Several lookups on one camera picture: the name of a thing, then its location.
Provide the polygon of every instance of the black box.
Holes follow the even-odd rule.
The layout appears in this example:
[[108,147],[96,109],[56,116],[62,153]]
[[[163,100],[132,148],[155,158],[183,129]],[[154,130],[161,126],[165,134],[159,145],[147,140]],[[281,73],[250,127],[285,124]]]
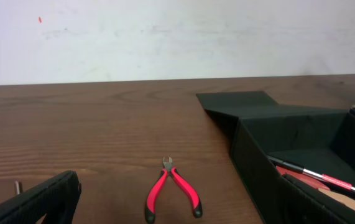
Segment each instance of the black box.
[[266,157],[355,186],[355,116],[280,105],[263,91],[197,97],[231,140],[231,159],[264,223],[355,223],[354,210],[290,175],[281,176]]

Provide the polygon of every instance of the brown tabletop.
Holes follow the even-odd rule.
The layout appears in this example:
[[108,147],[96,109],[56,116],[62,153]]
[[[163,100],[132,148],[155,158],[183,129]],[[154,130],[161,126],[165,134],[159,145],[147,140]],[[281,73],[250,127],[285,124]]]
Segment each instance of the brown tabletop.
[[0,86],[0,203],[65,170],[82,194],[73,223],[145,223],[163,156],[198,191],[194,219],[169,178],[156,223],[261,223],[195,93],[264,90],[279,103],[348,109],[355,75]]

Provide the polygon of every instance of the wire cutter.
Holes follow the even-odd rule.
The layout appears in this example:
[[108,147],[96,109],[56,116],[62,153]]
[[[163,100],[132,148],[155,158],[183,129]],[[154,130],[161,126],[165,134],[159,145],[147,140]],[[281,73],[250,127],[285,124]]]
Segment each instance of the wire cutter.
[[202,204],[195,189],[178,174],[171,157],[169,157],[169,161],[164,158],[163,162],[164,168],[160,171],[160,177],[152,187],[145,203],[144,214],[147,223],[151,224],[155,222],[155,202],[169,175],[191,200],[194,217],[202,217]]

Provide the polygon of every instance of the white wall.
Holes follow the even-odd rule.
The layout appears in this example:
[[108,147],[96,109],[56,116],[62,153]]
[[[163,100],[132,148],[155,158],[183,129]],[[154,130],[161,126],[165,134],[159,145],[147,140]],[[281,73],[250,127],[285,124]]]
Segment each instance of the white wall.
[[0,85],[340,73],[354,0],[0,0]]

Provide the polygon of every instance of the diagonal cutting pliers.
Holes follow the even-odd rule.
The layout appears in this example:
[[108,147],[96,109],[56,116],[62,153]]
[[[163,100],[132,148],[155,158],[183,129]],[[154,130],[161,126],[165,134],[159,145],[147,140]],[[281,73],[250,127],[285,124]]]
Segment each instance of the diagonal cutting pliers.
[[202,204],[195,189],[178,174],[171,157],[169,157],[168,161],[164,158],[163,163],[164,168],[160,171],[160,177],[152,187],[148,194],[147,201],[145,202],[144,214],[147,223],[151,224],[155,222],[155,202],[169,175],[190,199],[194,217],[202,217]]

